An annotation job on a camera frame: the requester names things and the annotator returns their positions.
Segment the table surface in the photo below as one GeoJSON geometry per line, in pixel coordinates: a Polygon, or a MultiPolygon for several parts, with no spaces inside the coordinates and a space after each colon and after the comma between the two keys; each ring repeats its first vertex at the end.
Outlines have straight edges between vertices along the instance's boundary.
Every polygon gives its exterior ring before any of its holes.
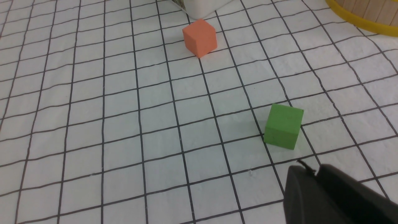
{"type": "Polygon", "coordinates": [[[398,39],[323,0],[234,0],[197,59],[169,1],[0,1],[2,224],[284,223],[287,170],[398,202],[398,39]],[[272,103],[304,109],[294,150],[272,103]]]}

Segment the green cube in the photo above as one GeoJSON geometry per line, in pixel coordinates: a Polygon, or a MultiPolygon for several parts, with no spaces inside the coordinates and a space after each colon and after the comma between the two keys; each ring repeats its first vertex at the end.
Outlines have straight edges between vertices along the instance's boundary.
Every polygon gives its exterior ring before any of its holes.
{"type": "Polygon", "coordinates": [[[273,104],[265,126],[264,142],[295,149],[304,110],[273,104]]]}

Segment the cube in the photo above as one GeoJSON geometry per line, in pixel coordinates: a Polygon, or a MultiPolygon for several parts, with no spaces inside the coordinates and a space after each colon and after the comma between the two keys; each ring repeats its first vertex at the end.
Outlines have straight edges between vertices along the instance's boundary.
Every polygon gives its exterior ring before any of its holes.
{"type": "Polygon", "coordinates": [[[304,110],[273,104],[264,131],[264,142],[294,149],[299,136],[304,110]]]}
{"type": "Polygon", "coordinates": [[[216,29],[203,19],[182,29],[185,46],[198,58],[217,48],[216,29]]]}

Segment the yellow rim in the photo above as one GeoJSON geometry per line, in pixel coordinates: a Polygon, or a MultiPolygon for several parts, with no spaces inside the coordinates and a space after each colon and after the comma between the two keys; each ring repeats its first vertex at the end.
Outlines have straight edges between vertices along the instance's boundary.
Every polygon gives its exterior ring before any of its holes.
{"type": "Polygon", "coordinates": [[[329,7],[335,12],[338,16],[340,16],[343,20],[354,24],[355,26],[365,29],[367,31],[373,33],[379,33],[387,36],[398,37],[398,27],[396,26],[387,26],[384,24],[378,24],[375,22],[368,21],[364,18],[361,18],[357,15],[350,13],[341,7],[335,0],[326,0],[326,3],[329,7]]]}

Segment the white box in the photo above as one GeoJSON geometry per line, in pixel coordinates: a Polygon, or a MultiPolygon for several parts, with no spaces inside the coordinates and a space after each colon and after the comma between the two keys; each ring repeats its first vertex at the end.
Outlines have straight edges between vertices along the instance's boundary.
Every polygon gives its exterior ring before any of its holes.
{"type": "Polygon", "coordinates": [[[171,0],[190,17],[201,19],[232,0],[171,0]]]}

